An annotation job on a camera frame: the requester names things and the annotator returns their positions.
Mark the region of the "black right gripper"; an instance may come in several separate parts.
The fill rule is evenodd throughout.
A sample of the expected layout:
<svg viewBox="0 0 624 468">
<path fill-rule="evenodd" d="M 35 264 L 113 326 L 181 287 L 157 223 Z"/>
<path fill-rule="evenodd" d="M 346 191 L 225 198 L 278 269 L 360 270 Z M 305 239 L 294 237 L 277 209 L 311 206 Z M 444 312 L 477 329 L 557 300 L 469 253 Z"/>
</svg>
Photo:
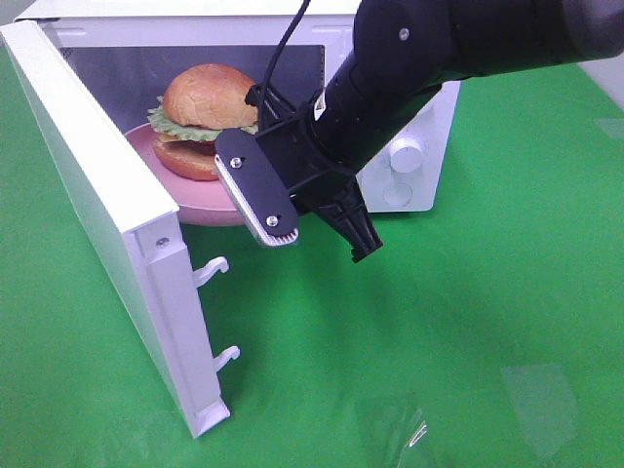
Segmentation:
<svg viewBox="0 0 624 468">
<path fill-rule="evenodd" d="M 296 209 L 307 214 L 317 207 L 350 245 L 354 263 L 383 246 L 368 209 L 425 212 L 434 205 L 442 136 L 424 133 L 437 123 L 441 70 L 438 60 L 381 65 L 348 58 L 313 100 L 259 135 L 257 144 Z M 401 137 L 422 144 L 424 161 L 413 173 L 390 167 L 389 145 Z M 410 202 L 387 205 L 383 190 L 400 182 L 411 187 Z"/>
</svg>

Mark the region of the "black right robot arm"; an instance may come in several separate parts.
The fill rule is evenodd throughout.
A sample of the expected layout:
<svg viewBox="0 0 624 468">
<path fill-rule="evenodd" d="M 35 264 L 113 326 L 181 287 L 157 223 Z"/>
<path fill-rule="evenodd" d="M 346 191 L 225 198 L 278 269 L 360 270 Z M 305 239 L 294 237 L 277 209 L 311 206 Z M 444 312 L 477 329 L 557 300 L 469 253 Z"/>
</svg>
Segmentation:
<svg viewBox="0 0 624 468">
<path fill-rule="evenodd" d="M 448 81 L 611 58 L 619 1 L 364 1 L 353 48 L 326 87 L 263 122 L 249 157 L 246 218 L 267 246 L 317 215 L 361 260 L 381 246 L 357 172 Z"/>
</svg>

